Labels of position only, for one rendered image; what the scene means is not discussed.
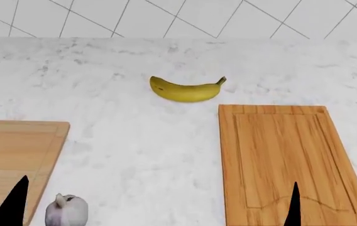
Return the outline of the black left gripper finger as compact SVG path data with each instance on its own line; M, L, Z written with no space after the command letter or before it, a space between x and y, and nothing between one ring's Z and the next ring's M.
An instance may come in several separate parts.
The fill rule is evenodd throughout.
M24 175L0 205L0 226L23 226L29 179Z

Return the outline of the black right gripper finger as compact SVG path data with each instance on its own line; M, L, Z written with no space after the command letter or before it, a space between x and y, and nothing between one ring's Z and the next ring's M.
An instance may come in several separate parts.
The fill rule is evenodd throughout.
M283 226L301 226L300 192L297 182L294 182L289 210Z

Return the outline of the white garlic bulb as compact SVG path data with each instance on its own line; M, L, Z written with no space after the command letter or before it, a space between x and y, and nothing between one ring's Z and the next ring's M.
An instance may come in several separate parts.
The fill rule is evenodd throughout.
M86 226L88 203L75 195L58 193L45 210L45 226Z

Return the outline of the light wooden cutting board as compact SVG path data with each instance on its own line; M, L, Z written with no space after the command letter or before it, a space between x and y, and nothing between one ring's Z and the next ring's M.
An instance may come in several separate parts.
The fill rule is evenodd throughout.
M69 129L68 122L0 121L0 204L27 176L23 226L29 226L36 212Z

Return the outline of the orange-brown wooden cutting board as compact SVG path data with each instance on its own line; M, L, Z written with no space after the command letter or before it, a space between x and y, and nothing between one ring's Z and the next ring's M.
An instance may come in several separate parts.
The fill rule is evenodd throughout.
M283 226L294 182L301 226L357 226L357 175L327 109L220 105L226 226Z

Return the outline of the yellow banana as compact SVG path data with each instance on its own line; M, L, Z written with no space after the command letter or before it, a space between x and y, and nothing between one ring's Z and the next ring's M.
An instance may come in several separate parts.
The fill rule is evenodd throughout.
M164 99L185 103L213 99L220 93L224 82L226 77L220 78L216 83L200 85L179 85L154 76L149 79L150 87L155 94Z

